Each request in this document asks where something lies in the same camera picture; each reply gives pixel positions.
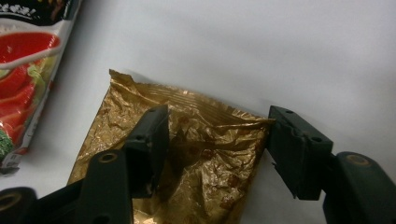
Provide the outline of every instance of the gold foil bag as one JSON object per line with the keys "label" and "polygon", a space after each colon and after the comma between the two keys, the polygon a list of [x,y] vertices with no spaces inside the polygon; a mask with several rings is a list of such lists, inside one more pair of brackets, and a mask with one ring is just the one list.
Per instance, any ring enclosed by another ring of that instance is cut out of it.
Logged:
{"label": "gold foil bag", "polygon": [[273,122],[192,91],[110,75],[69,184],[84,177],[95,153],[121,148],[146,110],[167,104],[169,152],[153,197],[133,201],[134,223],[238,223]]}

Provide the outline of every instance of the crinkled foil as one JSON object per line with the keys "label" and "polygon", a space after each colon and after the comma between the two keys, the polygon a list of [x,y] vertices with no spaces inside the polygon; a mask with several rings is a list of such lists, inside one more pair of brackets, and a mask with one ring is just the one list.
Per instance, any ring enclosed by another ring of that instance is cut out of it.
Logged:
{"label": "crinkled foil", "polygon": [[169,152],[153,197],[133,201],[134,223],[238,223],[273,122],[192,91],[110,75],[69,184],[84,177],[95,153],[121,148],[146,110],[167,104]]}

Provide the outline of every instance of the white background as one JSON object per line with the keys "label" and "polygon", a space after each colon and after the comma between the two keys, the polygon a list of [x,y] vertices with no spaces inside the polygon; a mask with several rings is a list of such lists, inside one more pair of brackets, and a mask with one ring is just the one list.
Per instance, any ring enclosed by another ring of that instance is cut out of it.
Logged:
{"label": "white background", "polygon": [[[286,107],[330,137],[334,153],[365,154],[395,182],[395,11],[392,0],[85,0],[31,151],[0,189],[42,197],[66,184],[109,68],[256,115]],[[322,202],[293,200],[270,161],[242,223],[324,223]]]}

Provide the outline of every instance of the white table surface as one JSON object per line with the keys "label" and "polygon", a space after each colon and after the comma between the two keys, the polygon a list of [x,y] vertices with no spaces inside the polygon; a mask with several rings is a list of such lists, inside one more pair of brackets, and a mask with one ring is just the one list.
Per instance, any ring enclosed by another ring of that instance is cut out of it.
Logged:
{"label": "white table surface", "polygon": [[[21,170],[0,189],[66,184],[108,69],[267,116],[291,109],[396,181],[396,2],[85,0]],[[242,223],[325,223],[262,161]]]}

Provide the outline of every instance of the red food package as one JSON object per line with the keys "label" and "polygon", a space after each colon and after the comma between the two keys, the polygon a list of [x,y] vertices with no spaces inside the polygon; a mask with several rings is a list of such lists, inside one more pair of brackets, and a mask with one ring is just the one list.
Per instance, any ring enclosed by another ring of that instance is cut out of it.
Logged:
{"label": "red food package", "polygon": [[80,0],[0,0],[0,175],[18,170]]}

